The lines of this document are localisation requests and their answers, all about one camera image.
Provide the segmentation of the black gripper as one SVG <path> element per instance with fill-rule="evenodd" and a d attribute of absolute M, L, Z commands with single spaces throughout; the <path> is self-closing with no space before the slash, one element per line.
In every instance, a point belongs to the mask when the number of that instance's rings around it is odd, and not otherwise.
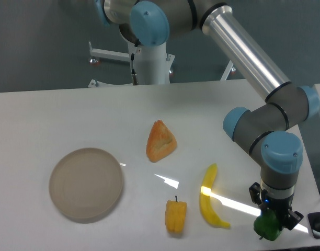
<path fill-rule="evenodd" d="M 262 212 L 267 209 L 273 210 L 277 219 L 288 230 L 294 229 L 304 218 L 303 214 L 292 210 L 294 192 L 295 185 L 288 189 L 279 190 L 268 186 L 263 181 L 260 184 L 255 182 L 249 187 L 252 202 Z"/>

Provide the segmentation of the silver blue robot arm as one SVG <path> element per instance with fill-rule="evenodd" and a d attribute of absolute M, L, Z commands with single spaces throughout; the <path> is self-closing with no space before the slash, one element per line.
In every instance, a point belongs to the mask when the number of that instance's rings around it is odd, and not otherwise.
<path fill-rule="evenodd" d="M 254 111 L 234 108 L 223 121 L 226 134 L 261 167 L 261 181 L 249 188 L 261 210 L 254 228 L 293 229 L 303 219 L 291 206 L 303 146 L 288 130 L 318 113 L 317 92 L 294 86 L 223 1 L 95 1 L 95 8 L 128 43 L 133 85 L 169 83 L 169 38 L 199 28 L 216 42 L 265 101 Z"/>

